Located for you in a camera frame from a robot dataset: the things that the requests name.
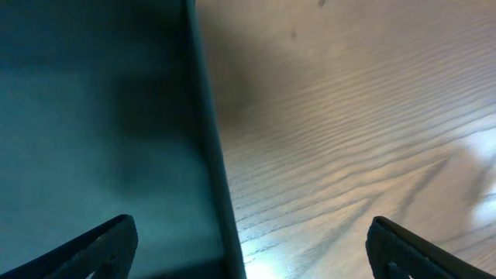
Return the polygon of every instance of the wooden surface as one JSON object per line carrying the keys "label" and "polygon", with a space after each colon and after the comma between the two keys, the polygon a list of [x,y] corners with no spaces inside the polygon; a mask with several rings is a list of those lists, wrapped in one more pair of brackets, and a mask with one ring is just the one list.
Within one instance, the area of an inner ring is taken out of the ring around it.
{"label": "wooden surface", "polygon": [[249,278],[371,278],[376,215],[496,274],[496,2],[198,13]]}

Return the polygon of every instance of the wood grain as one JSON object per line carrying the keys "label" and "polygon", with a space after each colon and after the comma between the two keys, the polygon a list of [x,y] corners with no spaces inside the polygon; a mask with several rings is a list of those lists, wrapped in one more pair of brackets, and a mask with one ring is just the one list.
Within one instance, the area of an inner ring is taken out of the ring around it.
{"label": "wood grain", "polygon": [[496,2],[198,13],[250,278],[370,278],[376,215],[496,274]]}

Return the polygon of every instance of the wooden table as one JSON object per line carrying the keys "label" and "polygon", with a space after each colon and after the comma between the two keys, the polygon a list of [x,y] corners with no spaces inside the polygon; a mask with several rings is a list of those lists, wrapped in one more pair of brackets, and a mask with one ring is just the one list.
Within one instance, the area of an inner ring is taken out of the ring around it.
{"label": "wooden table", "polygon": [[496,2],[198,12],[249,278],[371,278],[376,215],[496,274]]}

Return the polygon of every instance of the table surface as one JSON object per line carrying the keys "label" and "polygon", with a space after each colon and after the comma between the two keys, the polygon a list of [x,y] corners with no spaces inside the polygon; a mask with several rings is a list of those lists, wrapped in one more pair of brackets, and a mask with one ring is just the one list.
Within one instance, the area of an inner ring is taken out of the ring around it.
{"label": "table surface", "polygon": [[376,215],[496,274],[496,2],[197,5],[249,278],[370,278]]}

